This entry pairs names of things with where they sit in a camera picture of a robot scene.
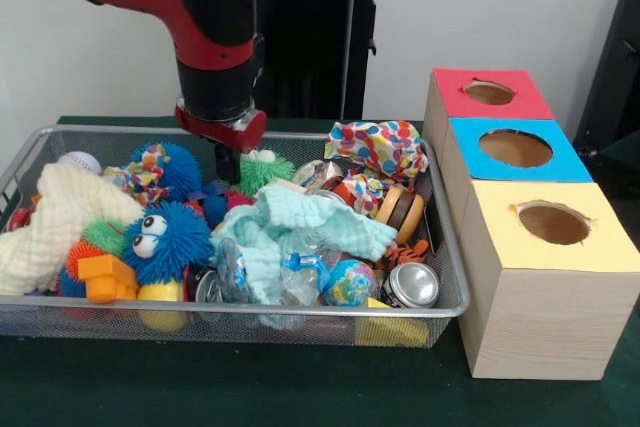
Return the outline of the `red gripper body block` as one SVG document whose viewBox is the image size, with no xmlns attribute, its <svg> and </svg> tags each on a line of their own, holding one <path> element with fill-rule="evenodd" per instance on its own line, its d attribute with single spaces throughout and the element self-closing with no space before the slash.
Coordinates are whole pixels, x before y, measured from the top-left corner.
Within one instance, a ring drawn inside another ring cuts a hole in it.
<svg viewBox="0 0 640 427">
<path fill-rule="evenodd" d="M 241 153 L 248 153 L 259 146 L 267 124 L 267 115 L 255 108 L 238 119 L 219 122 L 199 119 L 178 103 L 175 117 L 183 130 Z"/>
</svg>

